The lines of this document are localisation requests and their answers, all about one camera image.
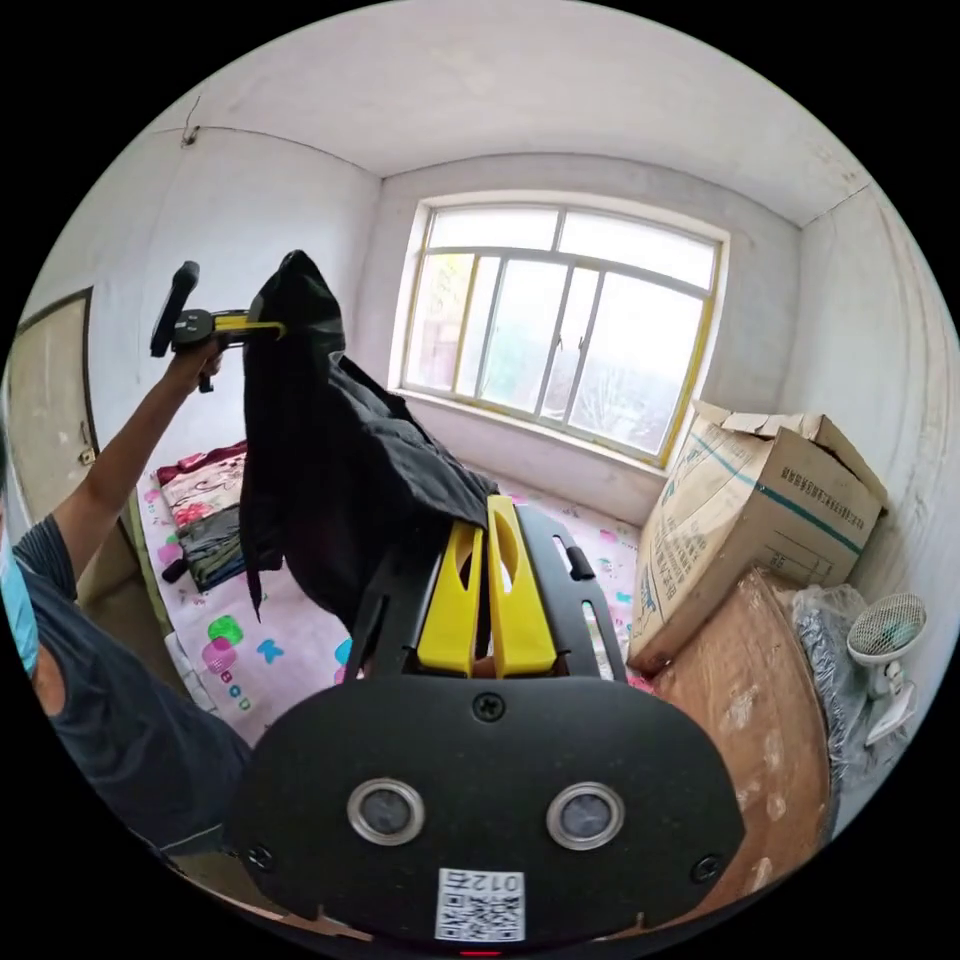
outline gray t-shirt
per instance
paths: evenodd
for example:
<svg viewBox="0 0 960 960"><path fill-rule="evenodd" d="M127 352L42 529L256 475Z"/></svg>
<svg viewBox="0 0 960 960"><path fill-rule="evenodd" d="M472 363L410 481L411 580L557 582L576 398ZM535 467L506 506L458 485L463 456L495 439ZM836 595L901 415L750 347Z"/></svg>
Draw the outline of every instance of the gray t-shirt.
<svg viewBox="0 0 960 960"><path fill-rule="evenodd" d="M53 517L28 531L14 556L40 643L66 685L51 722L67 753L113 813L157 849L218 849L250 748L84 616Z"/></svg>

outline ceiling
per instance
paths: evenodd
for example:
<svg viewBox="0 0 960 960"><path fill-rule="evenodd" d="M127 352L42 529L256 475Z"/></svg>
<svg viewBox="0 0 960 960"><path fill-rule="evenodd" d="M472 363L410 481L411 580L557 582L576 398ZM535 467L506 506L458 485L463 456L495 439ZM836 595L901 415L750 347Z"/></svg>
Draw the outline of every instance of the ceiling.
<svg viewBox="0 0 960 960"><path fill-rule="evenodd" d="M718 50L573 0L399 0L255 50L149 131L255 131L389 177L576 153L670 167L805 226L869 176L803 107Z"/></svg>

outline window frame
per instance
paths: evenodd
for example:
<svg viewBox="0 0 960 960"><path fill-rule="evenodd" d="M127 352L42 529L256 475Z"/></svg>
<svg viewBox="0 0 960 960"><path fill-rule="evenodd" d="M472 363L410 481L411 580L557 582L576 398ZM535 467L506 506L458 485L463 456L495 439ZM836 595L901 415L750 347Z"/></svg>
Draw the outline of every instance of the window frame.
<svg viewBox="0 0 960 960"><path fill-rule="evenodd" d="M538 202L524 200L507 200L498 202L496 200L484 200L482 202L457 202L449 205L434 202L426 206L426 222L423 228L423 237L417 252L417 261L413 277L412 289L410 292L410 303L406 311L405 329L403 332L403 347L400 362L399 387L408 394L419 394L424 397L434 397L438 400L444 400L451 404L460 406L466 410L479 410L487 413L496 414L512 420L519 425L533 426L543 430L549 435L557 437L559 440L570 438L586 443L601 450L610 450L620 456L644 464L646 466L664 469L676 447L677 439L681 426L693 399L695 385L702 372L703 361L706 354L707 344L710 340L710 334L714 327L716 304L720 292L720 282L722 274L722 265L724 263L725 247L727 240L720 239L716 232L713 235L697 233L693 230L683 229L671 223L660 221L651 216L637 216L629 213L613 211L603 207L591 206L589 204L578 204L575 202ZM524 247L509 246L445 246L431 247L430 238L433 233L433 227L438 214L446 214L458 211L476 211L480 209L494 210L551 210L557 212L557 222L554 228L553 241L549 250L531 250ZM687 239L692 239L701 244L706 244L714 249L713 270L709 287L698 287L695 284L677 280L665 274L656 271L647 270L642 267L634 267L630 264L620 263L614 260L605 260L597 257L588 257L581 254L562 253L559 250L559 244L563 235L563 227L566 217L569 213L584 213L592 216L600 216L609 219L625 220L631 224L639 224L652 227L665 233L672 233ZM417 301L420 296L420 286L423 276L424 266L428 256L438 254L459 254L473 257L473 264L470 270L470 277L467 283L466 295L464 298L463 314L460 321L460 331L457 341L457 355L453 371L453 386L449 390L438 389L425 386L423 384L413 383L407 378L407 371L410 362L411 344L413 338L414 318L416 315ZM497 276L493 287L490 302L490 310L487 315L486 326L484 328L483 352L481 355L480 366L477 372L476 386L474 395L467 396L456 391L457 379L460 373L460 363L463 355L463 346L467 329L466 319L470 315L473 304L474 286L481 258L498 258ZM481 385L483 383L483 374L486 370L486 363L489 359L490 341L494 327L494 318L496 317L497 302L499 293L502 290L503 277L506 271L506 265L510 261L526 261L538 263L554 263L567 268L564 280L563 293L560 298L557 317L554 321L553 337L550 342L549 352L544 362L544 370L541 374L540 389L537 398L537 404L533 413L519 410L505 404L495 403L484 400L479 396ZM567 407L564 411L564 418L561 422L544 418L542 416L543 402L549 385L550 374L553 369L554 358L558 346L558 337L563 322L564 310L567 303L567 295L570 290L571 280L574 271L577 268L592 270L597 273L597 284L594 291L593 303L587 325L584 328L583 347L579 351L577 360L577 371L570 387L570 395L567 399ZM663 442L658 452L650 453L639 447L621 443L601 434L574 426L570 423L570 416L576 402L577 391L580 388L580 381L586 359L589 354L590 342L593 336L594 323L600 306L600 300L603 293L604 279L607 274L618 274L632 279L643 280L656 286L665 287L689 296L697 297L702 301L700 311L700 320L697 325L697 332L694 337L693 349L690 352L690 359L687 363L687 369L684 379L681 383L677 401L671 412L670 419L667 421L667 428L664 432Z"/></svg>

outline window pane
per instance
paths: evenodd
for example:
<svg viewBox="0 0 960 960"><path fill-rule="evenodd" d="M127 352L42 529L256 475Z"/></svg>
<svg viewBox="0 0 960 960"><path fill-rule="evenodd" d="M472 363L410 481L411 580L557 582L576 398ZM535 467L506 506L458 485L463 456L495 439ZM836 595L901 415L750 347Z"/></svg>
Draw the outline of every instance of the window pane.
<svg viewBox="0 0 960 960"><path fill-rule="evenodd" d="M480 396L533 413L567 268L510 260L503 272Z"/></svg>
<svg viewBox="0 0 960 960"><path fill-rule="evenodd" d="M580 340L587 332L587 322L593 309L593 298L597 292L595 270L574 270L567 294L567 306L563 311L563 324L560 327L560 342L553 355L553 369L547 383L547 392L543 397L541 416L548 420L562 420L567 410L567 400L577 375L577 363L580 360Z"/></svg>
<svg viewBox="0 0 960 960"><path fill-rule="evenodd" d="M463 336L463 355L457 375L457 393L472 397L477 388L477 374L483 357L483 336L490 319L490 304L493 288L497 283L500 260L497 257L481 257L477 278L473 282L473 298L467 316L467 330Z"/></svg>
<svg viewBox="0 0 960 960"><path fill-rule="evenodd" d="M471 254L440 254L424 260L410 334L407 383L452 389L472 267Z"/></svg>
<svg viewBox="0 0 960 960"><path fill-rule="evenodd" d="M709 289L716 248L643 223L571 211L560 237L563 253L628 263Z"/></svg>
<svg viewBox="0 0 960 960"><path fill-rule="evenodd" d="M607 274L570 423L659 453L702 310L695 297Z"/></svg>
<svg viewBox="0 0 960 960"><path fill-rule="evenodd" d="M523 207L439 210L430 232L430 246L549 250L557 216L556 210Z"/></svg>

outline black jacket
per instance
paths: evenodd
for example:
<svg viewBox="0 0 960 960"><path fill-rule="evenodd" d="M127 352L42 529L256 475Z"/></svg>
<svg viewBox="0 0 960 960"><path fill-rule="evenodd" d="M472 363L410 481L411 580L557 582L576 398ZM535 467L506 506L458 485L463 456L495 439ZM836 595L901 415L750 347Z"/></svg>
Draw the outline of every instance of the black jacket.
<svg viewBox="0 0 960 960"><path fill-rule="evenodd" d="M284 257L251 319L287 334L244 346L247 459L240 542L254 607L284 559L311 600L353 631L387 549L418 524L486 529L494 483L463 467L344 356L340 307L302 251Z"/></svg>

